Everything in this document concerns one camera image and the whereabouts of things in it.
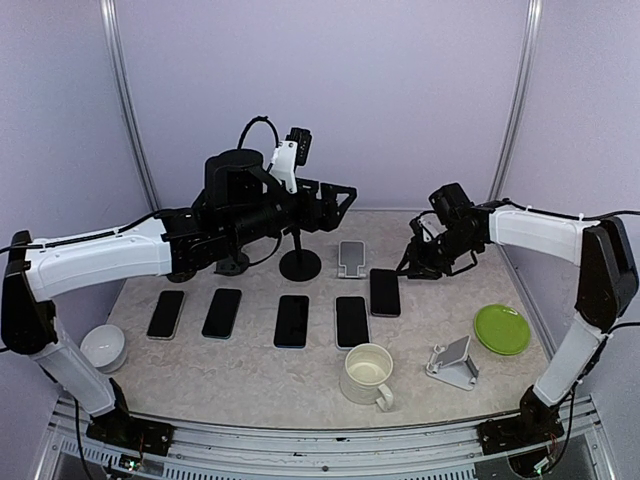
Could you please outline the dark grey phone stand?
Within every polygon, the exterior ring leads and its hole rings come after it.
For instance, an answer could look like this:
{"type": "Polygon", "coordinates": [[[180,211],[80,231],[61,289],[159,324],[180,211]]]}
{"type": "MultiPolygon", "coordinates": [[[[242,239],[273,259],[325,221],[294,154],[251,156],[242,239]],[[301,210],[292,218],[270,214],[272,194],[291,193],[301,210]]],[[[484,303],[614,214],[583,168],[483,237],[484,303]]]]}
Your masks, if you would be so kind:
{"type": "Polygon", "coordinates": [[[216,262],[214,272],[222,276],[238,276],[244,273],[250,265],[249,257],[240,252],[236,258],[229,256],[216,262]]]}

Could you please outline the black phone landscape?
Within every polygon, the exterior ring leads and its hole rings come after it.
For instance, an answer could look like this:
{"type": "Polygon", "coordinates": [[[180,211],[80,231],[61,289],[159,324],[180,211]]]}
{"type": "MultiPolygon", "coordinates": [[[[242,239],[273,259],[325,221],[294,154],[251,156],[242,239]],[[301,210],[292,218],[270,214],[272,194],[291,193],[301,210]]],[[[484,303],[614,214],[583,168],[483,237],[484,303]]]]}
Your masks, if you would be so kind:
{"type": "Polygon", "coordinates": [[[229,339],[241,298],[239,289],[218,288],[212,297],[201,334],[205,338],[229,339]]]}

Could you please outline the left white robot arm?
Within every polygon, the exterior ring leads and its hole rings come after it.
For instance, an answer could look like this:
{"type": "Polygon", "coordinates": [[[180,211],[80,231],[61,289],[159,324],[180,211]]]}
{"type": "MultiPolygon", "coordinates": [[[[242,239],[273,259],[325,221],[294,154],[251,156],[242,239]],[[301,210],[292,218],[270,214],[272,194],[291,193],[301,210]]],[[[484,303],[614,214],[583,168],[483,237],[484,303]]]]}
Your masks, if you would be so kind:
{"type": "Polygon", "coordinates": [[[73,397],[90,417],[91,437],[127,445],[169,434],[171,425],[130,413],[122,387],[81,353],[56,301],[98,292],[103,304],[97,310],[105,314],[128,279],[185,281],[264,237],[331,232],[356,197],[350,186],[302,179],[288,190],[270,176],[236,173],[204,188],[189,207],[148,213],[127,225],[49,239],[20,230],[1,250],[7,257],[1,340],[73,397]]]}

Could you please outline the black phone white case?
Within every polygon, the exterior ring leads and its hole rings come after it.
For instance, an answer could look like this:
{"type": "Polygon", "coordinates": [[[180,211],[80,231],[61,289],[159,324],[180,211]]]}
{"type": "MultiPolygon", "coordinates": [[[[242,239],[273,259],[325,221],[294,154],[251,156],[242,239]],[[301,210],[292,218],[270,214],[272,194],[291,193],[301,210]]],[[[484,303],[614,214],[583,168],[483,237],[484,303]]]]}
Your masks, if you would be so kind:
{"type": "Polygon", "coordinates": [[[336,344],[347,350],[370,342],[365,299],[341,296],[336,299],[336,344]]]}

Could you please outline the purple phone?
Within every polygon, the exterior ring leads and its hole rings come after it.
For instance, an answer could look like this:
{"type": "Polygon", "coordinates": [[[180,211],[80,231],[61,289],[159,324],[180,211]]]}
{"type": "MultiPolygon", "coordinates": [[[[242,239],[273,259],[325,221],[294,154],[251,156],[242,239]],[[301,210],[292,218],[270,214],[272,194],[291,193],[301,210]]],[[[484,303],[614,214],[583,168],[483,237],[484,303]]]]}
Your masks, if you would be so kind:
{"type": "Polygon", "coordinates": [[[399,317],[401,302],[397,273],[389,269],[371,269],[369,279],[371,314],[399,317]]]}

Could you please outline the grey round-base phone stand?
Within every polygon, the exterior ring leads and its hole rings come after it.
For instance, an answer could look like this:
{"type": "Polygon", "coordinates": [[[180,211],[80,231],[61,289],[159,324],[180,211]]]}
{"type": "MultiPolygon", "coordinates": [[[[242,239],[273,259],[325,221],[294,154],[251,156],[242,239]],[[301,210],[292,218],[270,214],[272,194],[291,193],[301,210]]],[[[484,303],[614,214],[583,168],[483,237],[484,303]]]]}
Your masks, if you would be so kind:
{"type": "Polygon", "coordinates": [[[184,283],[191,280],[197,274],[197,270],[194,269],[181,269],[179,271],[173,271],[166,275],[166,279],[172,283],[184,283]]]}

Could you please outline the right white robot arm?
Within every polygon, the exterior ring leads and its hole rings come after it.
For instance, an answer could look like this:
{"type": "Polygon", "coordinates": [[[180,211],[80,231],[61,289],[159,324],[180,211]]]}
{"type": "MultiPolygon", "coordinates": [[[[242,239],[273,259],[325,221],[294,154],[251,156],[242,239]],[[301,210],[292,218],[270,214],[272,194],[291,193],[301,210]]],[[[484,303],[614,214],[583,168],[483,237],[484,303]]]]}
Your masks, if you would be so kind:
{"type": "Polygon", "coordinates": [[[521,397],[518,412],[487,421],[479,431],[486,447],[530,445],[562,435],[562,403],[598,363],[639,290],[639,273],[620,213],[567,216],[518,207],[511,201],[484,204],[435,200],[443,227],[428,237],[420,219],[397,267],[410,279],[453,277],[459,257],[476,257],[489,244],[501,247],[514,266],[529,302],[553,338],[546,369],[521,397]]]}

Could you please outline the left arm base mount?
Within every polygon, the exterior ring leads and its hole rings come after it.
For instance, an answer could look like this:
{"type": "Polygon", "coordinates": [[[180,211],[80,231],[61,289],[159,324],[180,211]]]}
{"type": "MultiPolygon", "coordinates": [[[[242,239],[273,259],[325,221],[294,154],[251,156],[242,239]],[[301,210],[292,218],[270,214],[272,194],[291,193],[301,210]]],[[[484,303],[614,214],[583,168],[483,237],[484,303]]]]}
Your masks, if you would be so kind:
{"type": "Polygon", "coordinates": [[[131,417],[126,421],[98,423],[92,421],[87,437],[102,443],[162,457],[168,455],[174,427],[168,423],[131,417]]]}

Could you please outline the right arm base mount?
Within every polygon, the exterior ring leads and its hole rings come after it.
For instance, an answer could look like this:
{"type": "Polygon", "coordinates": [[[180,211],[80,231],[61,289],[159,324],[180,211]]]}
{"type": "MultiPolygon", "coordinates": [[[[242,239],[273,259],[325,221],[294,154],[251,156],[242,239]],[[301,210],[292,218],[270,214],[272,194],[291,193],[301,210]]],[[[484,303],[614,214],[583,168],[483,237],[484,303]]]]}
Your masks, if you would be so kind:
{"type": "Polygon", "coordinates": [[[477,428],[484,455],[516,450],[562,437],[564,427],[559,419],[543,424],[527,424],[520,416],[490,419],[477,428]]]}

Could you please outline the black phone white edge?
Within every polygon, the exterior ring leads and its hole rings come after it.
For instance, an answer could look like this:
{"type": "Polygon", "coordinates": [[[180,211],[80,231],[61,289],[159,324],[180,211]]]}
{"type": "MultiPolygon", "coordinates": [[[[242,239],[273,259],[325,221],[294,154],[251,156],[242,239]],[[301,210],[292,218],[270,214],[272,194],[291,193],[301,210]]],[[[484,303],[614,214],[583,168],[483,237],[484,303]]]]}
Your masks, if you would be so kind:
{"type": "Polygon", "coordinates": [[[172,340],[185,300],[181,290],[164,290],[160,293],[146,335],[154,340],[172,340]]]}

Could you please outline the tall black clamp stand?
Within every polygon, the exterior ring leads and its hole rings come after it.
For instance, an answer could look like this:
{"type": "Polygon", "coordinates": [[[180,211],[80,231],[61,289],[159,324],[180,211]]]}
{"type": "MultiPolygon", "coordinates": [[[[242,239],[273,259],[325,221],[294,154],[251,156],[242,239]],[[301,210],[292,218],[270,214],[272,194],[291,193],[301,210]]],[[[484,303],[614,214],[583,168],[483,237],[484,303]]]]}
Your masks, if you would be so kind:
{"type": "Polygon", "coordinates": [[[302,247],[301,231],[298,227],[291,228],[290,234],[294,248],[279,262],[281,275],[293,282],[306,282],[316,278],[322,267],[320,257],[315,252],[302,247]]]}

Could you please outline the white folding phone stand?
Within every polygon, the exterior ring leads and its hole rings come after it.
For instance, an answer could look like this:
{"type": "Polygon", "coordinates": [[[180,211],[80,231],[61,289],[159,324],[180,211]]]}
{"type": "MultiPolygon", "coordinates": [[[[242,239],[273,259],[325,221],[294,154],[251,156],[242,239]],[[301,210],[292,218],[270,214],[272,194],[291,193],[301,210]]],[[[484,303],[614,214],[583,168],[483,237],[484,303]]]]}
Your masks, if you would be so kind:
{"type": "Polygon", "coordinates": [[[467,335],[446,345],[436,344],[425,365],[425,374],[456,388],[472,391],[479,370],[469,354],[470,341],[467,335]]]}

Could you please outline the black phone blue edge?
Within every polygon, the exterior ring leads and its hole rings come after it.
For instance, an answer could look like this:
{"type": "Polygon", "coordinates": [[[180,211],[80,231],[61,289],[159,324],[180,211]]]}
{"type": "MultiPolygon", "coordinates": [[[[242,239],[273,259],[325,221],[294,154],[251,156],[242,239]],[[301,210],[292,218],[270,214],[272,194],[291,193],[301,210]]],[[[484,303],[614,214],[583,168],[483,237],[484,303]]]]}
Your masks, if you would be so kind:
{"type": "Polygon", "coordinates": [[[281,296],[277,311],[274,346],[277,348],[304,348],[306,346],[308,318],[308,296],[281,296]]]}

